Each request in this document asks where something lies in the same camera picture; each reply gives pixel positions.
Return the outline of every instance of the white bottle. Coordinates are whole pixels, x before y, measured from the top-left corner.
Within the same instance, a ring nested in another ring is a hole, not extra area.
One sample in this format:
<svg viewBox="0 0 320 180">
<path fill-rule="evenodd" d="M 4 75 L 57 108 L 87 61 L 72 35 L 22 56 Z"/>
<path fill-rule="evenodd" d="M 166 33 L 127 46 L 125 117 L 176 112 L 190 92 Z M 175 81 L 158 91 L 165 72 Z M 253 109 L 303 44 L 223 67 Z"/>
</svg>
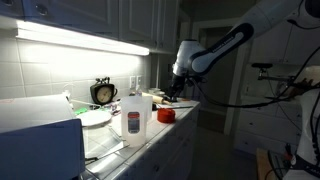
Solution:
<svg viewBox="0 0 320 180">
<path fill-rule="evenodd" d="M 122 137 L 131 147 L 146 143 L 147 120 L 152 97 L 128 96 L 121 99 Z"/>
<path fill-rule="evenodd" d="M 142 96 L 142 90 L 140 88 L 140 85 L 137 85 L 137 88 L 136 88 L 136 96 Z"/>
</svg>

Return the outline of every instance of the wall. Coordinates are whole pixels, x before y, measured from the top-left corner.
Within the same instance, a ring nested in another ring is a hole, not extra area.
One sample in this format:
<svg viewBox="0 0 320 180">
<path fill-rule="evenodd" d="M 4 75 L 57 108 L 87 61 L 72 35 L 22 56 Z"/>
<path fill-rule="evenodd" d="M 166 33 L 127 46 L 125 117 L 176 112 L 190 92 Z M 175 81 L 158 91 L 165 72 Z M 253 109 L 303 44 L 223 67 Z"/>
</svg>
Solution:
<svg viewBox="0 0 320 180">
<path fill-rule="evenodd" d="M 125 55 L 16 40 L 0 32 L 0 99 L 59 94 L 92 102 L 89 88 L 95 78 L 111 77 L 119 90 L 115 99 L 130 93 L 129 76 L 142 75 L 149 88 L 150 57 Z"/>
</svg>

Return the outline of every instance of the clock face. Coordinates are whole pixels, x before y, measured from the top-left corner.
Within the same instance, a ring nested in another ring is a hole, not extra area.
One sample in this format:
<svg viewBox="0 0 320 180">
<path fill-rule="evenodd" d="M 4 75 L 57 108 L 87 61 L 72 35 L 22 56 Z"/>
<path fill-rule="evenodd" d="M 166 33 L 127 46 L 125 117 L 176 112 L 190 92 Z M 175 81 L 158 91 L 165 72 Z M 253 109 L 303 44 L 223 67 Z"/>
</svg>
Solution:
<svg viewBox="0 0 320 180">
<path fill-rule="evenodd" d="M 112 92 L 109 87 L 102 87 L 97 92 L 97 99 L 99 102 L 108 102 L 112 97 Z"/>
</svg>

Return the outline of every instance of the cable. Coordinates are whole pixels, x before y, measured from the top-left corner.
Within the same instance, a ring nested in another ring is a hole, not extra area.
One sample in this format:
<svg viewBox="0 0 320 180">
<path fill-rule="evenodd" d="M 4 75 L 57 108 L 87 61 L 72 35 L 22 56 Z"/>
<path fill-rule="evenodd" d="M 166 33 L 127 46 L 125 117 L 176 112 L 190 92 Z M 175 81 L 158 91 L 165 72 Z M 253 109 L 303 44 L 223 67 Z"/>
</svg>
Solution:
<svg viewBox="0 0 320 180">
<path fill-rule="evenodd" d="M 311 136 L 312 136 L 312 142 L 313 142 L 313 149 L 315 150 L 314 153 L 316 154 L 316 159 L 317 159 L 317 165 L 320 162 L 320 152 L 319 152 L 318 137 L 317 137 L 317 134 L 315 134 L 316 130 L 313 127 L 313 116 L 314 116 L 314 112 L 318 106 L 319 99 L 320 99 L 320 91 L 318 93 L 317 99 L 313 105 L 311 115 L 310 115 L 310 129 L 311 129 Z"/>
<path fill-rule="evenodd" d="M 287 168 L 274 168 L 274 169 L 271 169 L 267 172 L 267 174 L 265 175 L 264 179 L 267 180 L 268 179 L 268 176 L 271 172 L 273 171 L 276 171 L 276 170 L 287 170 Z"/>
<path fill-rule="evenodd" d="M 303 65 L 301 66 L 301 68 L 299 69 L 298 73 L 292 78 L 291 82 L 294 82 L 299 75 L 301 74 L 301 72 L 303 71 L 303 69 L 306 67 L 306 65 L 308 64 L 308 62 L 310 61 L 310 59 L 319 51 L 320 46 L 318 48 L 316 48 L 310 55 L 309 57 L 306 59 L 306 61 L 303 63 Z M 281 96 L 283 96 L 289 89 L 290 85 L 286 87 L 286 89 L 284 89 L 274 100 L 270 101 L 270 102 L 265 102 L 265 103 L 257 103 L 257 104 L 247 104 L 247 105 L 233 105 L 233 104 L 226 104 L 226 103 L 221 103 L 219 101 L 216 101 L 214 99 L 211 99 L 208 95 L 206 95 L 203 90 L 201 89 L 201 87 L 199 87 L 198 83 L 190 77 L 187 77 L 188 81 L 193 82 L 193 84 L 198 88 L 198 90 L 200 91 L 200 93 L 204 96 L 204 98 L 209 102 L 212 103 L 214 105 L 218 105 L 218 106 L 222 106 L 222 107 L 231 107 L 231 108 L 256 108 L 256 107 L 263 107 L 263 106 L 267 106 L 269 104 L 273 104 L 273 103 L 277 103 L 280 101 L 286 101 L 286 100 L 290 100 L 292 97 L 287 97 L 284 99 L 280 99 Z"/>
<path fill-rule="evenodd" d="M 318 144 L 318 128 L 319 128 L 319 121 L 320 121 L 320 114 L 319 114 L 319 116 L 318 116 L 318 118 L 317 118 L 317 122 L 316 122 L 316 129 L 315 129 L 315 135 L 316 135 L 316 141 L 317 141 L 317 152 L 319 152 L 319 144 Z M 319 154 L 317 155 L 317 166 L 319 166 L 319 164 L 320 164 L 320 157 L 318 157 L 318 156 L 320 156 Z"/>
<path fill-rule="evenodd" d="M 269 82 L 270 90 L 271 90 L 273 96 L 275 97 L 276 95 L 275 95 L 274 92 L 273 92 L 270 79 L 268 79 L 268 82 Z M 280 105 L 280 103 L 277 102 L 277 104 L 278 104 L 278 106 L 280 107 L 280 109 L 281 109 L 281 111 L 283 112 L 283 114 L 287 117 L 287 119 L 301 132 L 301 129 L 291 120 L 291 118 L 290 118 L 290 117 L 287 115 L 287 113 L 284 111 L 284 109 L 282 108 L 282 106 Z"/>
<path fill-rule="evenodd" d="M 302 6 L 303 1 L 304 1 L 304 0 L 301 0 L 301 1 L 300 1 L 300 4 L 299 4 L 298 17 L 300 17 L 300 11 L 301 11 L 300 9 L 301 9 L 301 6 Z"/>
</svg>

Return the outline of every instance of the red object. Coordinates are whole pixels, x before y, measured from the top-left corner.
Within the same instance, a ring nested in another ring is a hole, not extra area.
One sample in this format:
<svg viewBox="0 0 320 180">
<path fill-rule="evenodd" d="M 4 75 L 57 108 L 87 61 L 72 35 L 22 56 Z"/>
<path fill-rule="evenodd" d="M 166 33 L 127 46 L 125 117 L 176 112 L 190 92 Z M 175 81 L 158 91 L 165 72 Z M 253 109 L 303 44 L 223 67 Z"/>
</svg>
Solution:
<svg viewBox="0 0 320 180">
<path fill-rule="evenodd" d="M 172 109 L 160 108 L 158 109 L 158 121 L 162 123 L 173 123 L 176 112 Z"/>
</svg>

